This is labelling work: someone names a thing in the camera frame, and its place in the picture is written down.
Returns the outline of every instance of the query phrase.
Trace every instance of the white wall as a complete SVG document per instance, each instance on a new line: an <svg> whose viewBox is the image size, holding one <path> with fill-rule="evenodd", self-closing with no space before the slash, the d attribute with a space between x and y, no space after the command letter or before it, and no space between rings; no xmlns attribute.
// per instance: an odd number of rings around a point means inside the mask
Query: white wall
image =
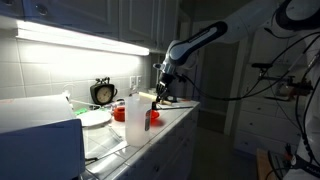
<svg viewBox="0 0 320 180"><path fill-rule="evenodd" d="M119 90L115 99L129 94L129 77L142 75L150 87L149 56L134 56L16 40L0 31L0 99L60 94L66 84L71 98L92 102L89 88L95 78L110 77Z"/></svg>

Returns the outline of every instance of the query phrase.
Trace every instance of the light strip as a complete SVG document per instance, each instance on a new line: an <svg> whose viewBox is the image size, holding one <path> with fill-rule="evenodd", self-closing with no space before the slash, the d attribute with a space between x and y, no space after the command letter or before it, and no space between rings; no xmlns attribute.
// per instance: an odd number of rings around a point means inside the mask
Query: light strip
<svg viewBox="0 0 320 180"><path fill-rule="evenodd" d="M149 55L149 49L144 47L31 22L19 21L16 37L117 53Z"/></svg>

